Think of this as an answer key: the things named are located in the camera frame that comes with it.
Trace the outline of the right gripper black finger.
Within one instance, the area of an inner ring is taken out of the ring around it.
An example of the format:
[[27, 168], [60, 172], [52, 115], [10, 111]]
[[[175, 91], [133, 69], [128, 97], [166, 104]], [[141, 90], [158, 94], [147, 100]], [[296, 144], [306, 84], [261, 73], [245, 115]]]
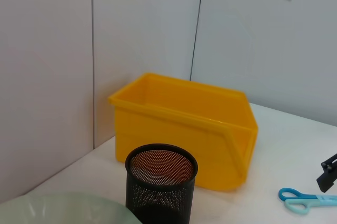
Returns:
[[336, 158], [337, 154], [321, 163], [323, 174], [316, 180], [321, 192], [327, 192], [336, 181]]

